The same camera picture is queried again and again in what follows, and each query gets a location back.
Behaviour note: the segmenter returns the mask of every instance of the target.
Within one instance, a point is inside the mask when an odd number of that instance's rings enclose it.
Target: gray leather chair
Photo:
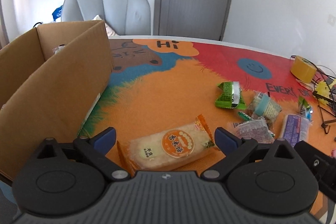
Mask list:
[[[148,0],[65,0],[62,21],[92,20],[100,15],[118,35],[150,35]]]

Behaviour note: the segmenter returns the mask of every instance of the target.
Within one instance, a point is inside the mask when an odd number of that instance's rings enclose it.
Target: cardboard box flap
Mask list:
[[[53,49],[61,44],[67,45],[89,28],[101,24],[102,20],[79,22],[60,22],[58,24],[41,24],[37,27],[44,59],[53,56]]]
[[[37,69],[0,112],[0,172],[13,179],[46,137],[72,142],[111,71],[103,22]]]
[[[36,29],[0,50],[0,108],[44,61]]]

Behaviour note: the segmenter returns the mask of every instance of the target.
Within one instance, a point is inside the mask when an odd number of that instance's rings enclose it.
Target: tape roll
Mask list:
[[[307,59],[296,56],[291,68],[291,73],[304,83],[310,83],[316,74],[317,68]]]

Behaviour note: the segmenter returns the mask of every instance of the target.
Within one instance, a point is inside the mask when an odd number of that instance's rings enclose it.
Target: blue circle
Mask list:
[[[238,66],[248,73],[259,79],[271,79],[272,73],[263,64],[253,59],[241,58],[238,60]]]

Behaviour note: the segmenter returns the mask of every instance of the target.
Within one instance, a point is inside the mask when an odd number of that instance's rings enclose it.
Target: bear ear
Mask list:
[[[159,64],[159,62],[155,59],[150,60],[149,62],[152,63],[153,65],[158,65]]]

